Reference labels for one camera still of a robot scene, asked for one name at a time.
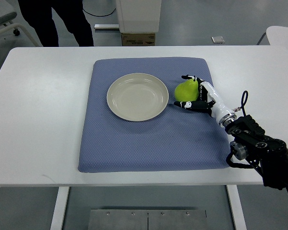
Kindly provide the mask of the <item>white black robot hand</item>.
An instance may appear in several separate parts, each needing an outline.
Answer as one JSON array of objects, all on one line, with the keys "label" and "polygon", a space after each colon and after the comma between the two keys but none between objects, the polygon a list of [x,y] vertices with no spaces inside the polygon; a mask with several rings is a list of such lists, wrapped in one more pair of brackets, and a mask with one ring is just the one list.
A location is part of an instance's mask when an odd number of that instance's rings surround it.
[{"label": "white black robot hand", "polygon": [[175,100],[174,105],[188,111],[207,113],[215,118],[221,127],[226,127],[229,123],[235,121],[237,119],[235,112],[224,104],[214,87],[199,77],[196,77],[196,80],[198,81],[199,90],[198,99],[187,102]]}]

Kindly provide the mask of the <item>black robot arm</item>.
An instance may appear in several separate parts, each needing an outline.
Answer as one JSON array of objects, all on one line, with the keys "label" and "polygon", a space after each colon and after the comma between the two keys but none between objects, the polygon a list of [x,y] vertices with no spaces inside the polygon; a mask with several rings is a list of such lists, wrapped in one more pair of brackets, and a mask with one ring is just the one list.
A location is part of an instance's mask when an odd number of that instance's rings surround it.
[{"label": "black robot arm", "polygon": [[248,92],[241,98],[243,116],[224,125],[234,140],[226,158],[232,168],[255,169],[263,179],[264,186],[288,193],[288,148],[283,140],[265,134],[256,121],[245,112]]}]

